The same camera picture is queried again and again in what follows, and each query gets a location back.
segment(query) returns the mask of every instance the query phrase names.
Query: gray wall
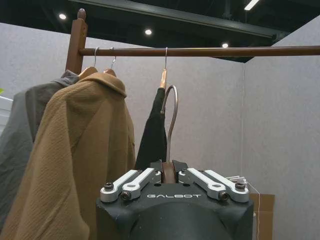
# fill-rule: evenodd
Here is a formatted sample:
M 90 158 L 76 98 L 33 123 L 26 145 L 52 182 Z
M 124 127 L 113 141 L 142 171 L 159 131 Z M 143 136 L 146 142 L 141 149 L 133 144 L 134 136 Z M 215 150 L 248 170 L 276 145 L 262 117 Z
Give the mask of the gray wall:
M 320 17 L 276 46 L 320 45 Z M 243 174 L 275 194 L 273 239 L 317 240 L 320 219 L 320 57 L 245 64 Z
M 0 31 L 0 87 L 5 89 L 4 97 L 12 98 L 15 93 L 58 78 L 64 72 L 68 34 L 3 23 Z M 86 47 L 137 46 L 88 38 Z M 110 67 L 112 60 L 113 57 L 97 57 L 97 69 Z M 93 62 L 93 57 L 85 57 L 83 67 L 92 66 Z M 164 57 L 118 57 L 114 66 L 126 86 L 136 151 L 163 66 Z M 175 84 L 179 93 L 171 157 L 198 169 L 216 169 L 226 176 L 238 174 L 243 64 L 209 57 L 170 57 L 167 68 L 168 82 Z M 172 98 L 167 102 L 167 125 L 173 112 Z

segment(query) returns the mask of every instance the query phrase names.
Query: clothing rack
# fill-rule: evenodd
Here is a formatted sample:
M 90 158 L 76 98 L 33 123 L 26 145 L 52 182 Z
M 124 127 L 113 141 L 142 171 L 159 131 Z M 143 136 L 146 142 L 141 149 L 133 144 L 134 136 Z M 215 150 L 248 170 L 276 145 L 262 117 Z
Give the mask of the clothing rack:
M 94 48 L 85 48 L 88 25 L 86 11 L 81 8 L 73 20 L 65 68 L 79 74 L 84 56 L 94 56 Z M 207 48 L 99 48 L 96 56 L 130 57 L 267 57 L 267 56 L 316 56 L 320 45 L 280 47 L 207 47 Z

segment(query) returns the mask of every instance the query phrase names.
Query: screw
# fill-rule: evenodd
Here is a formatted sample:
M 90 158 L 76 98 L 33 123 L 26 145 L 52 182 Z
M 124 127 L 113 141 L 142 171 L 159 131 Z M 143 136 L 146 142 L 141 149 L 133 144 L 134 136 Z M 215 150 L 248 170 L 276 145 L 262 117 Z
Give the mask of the screw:
M 104 185 L 104 190 L 112 190 L 114 189 L 114 184 L 112 182 L 107 182 L 105 185 Z
M 218 199 L 220 201 L 226 201 L 226 200 L 228 200 L 228 198 L 229 198 L 228 193 L 226 193 L 225 191 L 219 192 Z
M 243 190 L 243 189 L 246 188 L 246 186 L 245 186 L 243 183 L 241 183 L 241 182 L 237 182 L 237 183 L 235 184 L 235 188 L 236 188 L 236 189 Z
M 120 194 L 120 198 L 123 200 L 123 201 L 128 201 L 131 199 L 131 193 L 128 192 L 128 191 L 123 191 L 121 192 Z

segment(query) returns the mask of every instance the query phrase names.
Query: black ceiling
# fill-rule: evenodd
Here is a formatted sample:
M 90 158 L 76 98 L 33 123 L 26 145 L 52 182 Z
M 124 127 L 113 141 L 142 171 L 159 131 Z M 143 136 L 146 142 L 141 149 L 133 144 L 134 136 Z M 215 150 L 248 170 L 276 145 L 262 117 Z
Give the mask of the black ceiling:
M 293 32 L 320 14 L 320 0 L 260 0 L 250 11 L 248 0 L 136 0 L 136 3 L 158 6 L 228 19 L 235 22 Z M 145 15 L 69 0 L 1 0 L 0 22 L 24 27 L 70 33 L 72 20 L 79 8 L 87 13 L 88 36 L 156 48 L 271 46 L 277 40 L 229 29 Z M 58 18 L 67 15 L 66 20 Z M 144 30 L 152 29 L 146 36 Z M 248 58 L 230 58 L 245 62 Z

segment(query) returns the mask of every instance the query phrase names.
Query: textured fabric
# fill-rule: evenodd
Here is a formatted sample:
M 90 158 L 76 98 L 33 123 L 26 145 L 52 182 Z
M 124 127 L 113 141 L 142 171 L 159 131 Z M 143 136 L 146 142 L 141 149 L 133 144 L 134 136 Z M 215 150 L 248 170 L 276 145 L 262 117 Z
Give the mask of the textured fabric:
M 165 89 L 160 87 L 157 90 L 150 116 L 144 127 L 135 169 L 145 170 L 150 166 L 150 163 L 156 162 L 159 159 L 163 162 L 166 161 L 167 137 L 165 115 L 160 114 L 164 98 Z
M 1 240 L 96 239 L 101 187 L 135 164 L 125 95 L 94 73 L 51 98 Z
M 77 80 L 76 74 L 66 71 L 60 79 L 14 96 L 9 120 L 0 137 L 0 230 L 17 194 L 47 103 L 57 91 Z

